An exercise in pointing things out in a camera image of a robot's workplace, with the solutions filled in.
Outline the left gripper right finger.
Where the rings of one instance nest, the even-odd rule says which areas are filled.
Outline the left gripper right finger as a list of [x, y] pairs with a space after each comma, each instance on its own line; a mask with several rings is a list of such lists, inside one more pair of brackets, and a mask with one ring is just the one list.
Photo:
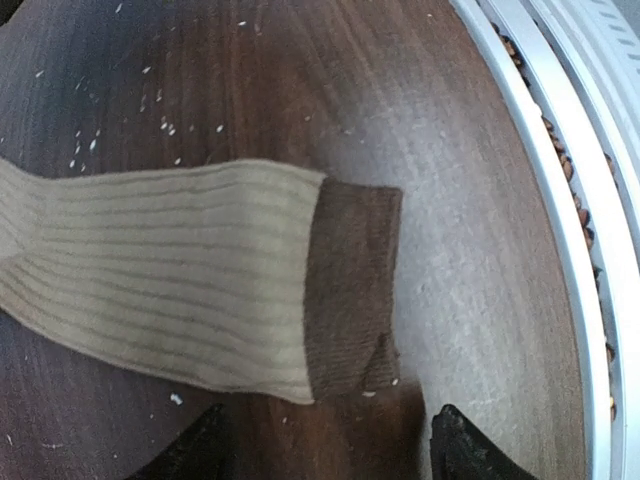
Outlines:
[[452, 404], [433, 417], [431, 429], [434, 479], [535, 480]]

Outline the tan ribbed sock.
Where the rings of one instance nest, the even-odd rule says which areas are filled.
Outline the tan ribbed sock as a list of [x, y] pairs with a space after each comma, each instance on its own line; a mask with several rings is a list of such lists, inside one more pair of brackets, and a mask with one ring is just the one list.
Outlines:
[[266, 160], [1, 165], [1, 307], [136, 372], [298, 404], [397, 383], [402, 193]]

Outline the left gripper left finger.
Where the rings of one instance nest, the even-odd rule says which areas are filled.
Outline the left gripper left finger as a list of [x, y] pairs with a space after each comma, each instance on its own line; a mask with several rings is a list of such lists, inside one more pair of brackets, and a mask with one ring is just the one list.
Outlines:
[[128, 479], [221, 479], [224, 466], [225, 409], [214, 404]]

